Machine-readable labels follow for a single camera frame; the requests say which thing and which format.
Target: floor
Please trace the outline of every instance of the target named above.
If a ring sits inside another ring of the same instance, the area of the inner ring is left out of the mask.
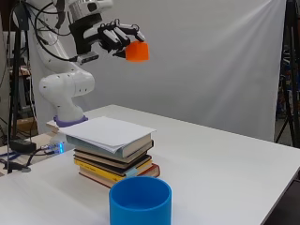
[[[277,120],[275,125],[275,138],[278,136],[284,120]],[[279,140],[280,144],[292,145],[289,126],[287,126]],[[299,225],[300,224],[300,182],[294,181],[277,207],[264,225]]]

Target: book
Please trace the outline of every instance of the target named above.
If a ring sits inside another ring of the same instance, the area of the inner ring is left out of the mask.
[[[120,148],[156,131],[150,127],[101,116],[70,127],[60,127],[59,132],[91,143],[101,149],[115,153]]]
[[[81,162],[87,163],[91,166],[95,166],[97,168],[100,168],[101,170],[110,172],[110,173],[114,173],[120,176],[126,176],[128,174],[128,172],[132,169],[138,169],[140,166],[144,165],[144,163],[151,161],[151,157],[150,156],[143,156],[141,157],[138,161],[136,161],[134,164],[130,165],[129,167],[122,169],[122,168],[117,168],[114,166],[110,166],[110,165],[106,165],[103,163],[99,163],[99,162],[95,162],[95,161],[91,161],[91,160],[86,160],[84,158],[81,157],[75,157],[74,159],[79,160]]]
[[[109,179],[106,179],[105,177],[99,176],[94,174],[93,172],[89,172],[85,168],[80,168],[80,175],[89,178],[97,183],[100,183],[101,185],[107,187],[107,188],[112,188],[114,184],[117,182],[111,181]],[[160,168],[157,164],[152,164],[152,166],[146,170],[145,172],[142,172],[139,174],[139,176],[153,176],[153,177],[159,177],[160,176]]]
[[[137,152],[134,154],[130,155],[129,157],[125,157],[122,159],[116,159],[117,157],[109,157],[105,156],[102,154],[99,154],[95,151],[90,151],[90,150],[79,150],[75,149],[75,156],[80,157],[80,158],[86,158],[89,160],[97,161],[100,163],[108,164],[114,167],[119,167],[119,168],[127,168],[129,164],[134,163],[137,161],[139,158],[147,154],[147,151],[151,149],[153,146],[153,142],[149,142],[142,148],[140,148]]]
[[[151,166],[152,161],[151,161],[151,163],[146,162],[138,168],[133,168],[132,170],[129,170],[124,176],[102,170],[98,167],[92,166],[88,163],[79,161],[77,159],[74,159],[74,163],[82,168],[85,168],[89,172],[95,173],[99,176],[103,176],[103,177],[107,178],[108,180],[118,182],[127,177],[136,176],[136,175],[139,175],[139,174],[143,173],[144,171],[148,170],[149,166]]]
[[[101,147],[95,146],[89,142],[85,142],[78,138],[74,138],[67,135],[67,142],[75,145],[76,148],[79,150],[82,151],[93,150],[94,152],[100,153],[102,156],[114,157],[114,158],[126,158],[131,154],[137,152],[139,149],[141,149],[143,146],[147,145],[151,141],[152,141],[151,134],[148,134],[135,142],[132,142],[124,147],[120,147],[115,153],[112,153]]]

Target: white backdrop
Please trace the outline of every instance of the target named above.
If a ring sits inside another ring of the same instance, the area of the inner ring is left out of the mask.
[[[151,60],[102,54],[83,67],[96,90],[75,101],[86,111],[117,104],[272,141],[284,14],[284,0],[114,0],[104,22],[137,23]],[[75,55],[72,37],[60,39]],[[55,112],[38,82],[50,73],[32,40],[31,55],[43,132]]]

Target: tripod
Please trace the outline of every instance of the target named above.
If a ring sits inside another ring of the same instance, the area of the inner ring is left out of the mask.
[[[290,52],[290,67],[291,67],[291,85],[292,85],[292,110],[289,102],[289,93],[287,90],[286,77],[284,72],[284,45],[289,43]],[[297,88],[297,75],[300,71],[299,58],[299,35],[298,35],[298,17],[295,0],[288,0],[286,6],[284,32],[282,41],[282,54],[281,54],[281,67],[280,67],[280,82],[283,89],[283,94],[286,103],[287,118],[286,121],[276,139],[278,143],[284,128],[289,123],[292,146],[300,148],[300,123],[299,123],[299,111],[298,111],[298,88]]]

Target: blue light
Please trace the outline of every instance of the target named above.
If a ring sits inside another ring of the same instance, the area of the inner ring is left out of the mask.
[[[64,153],[64,146],[63,146],[63,144],[59,144],[59,152],[62,154],[62,153]]]

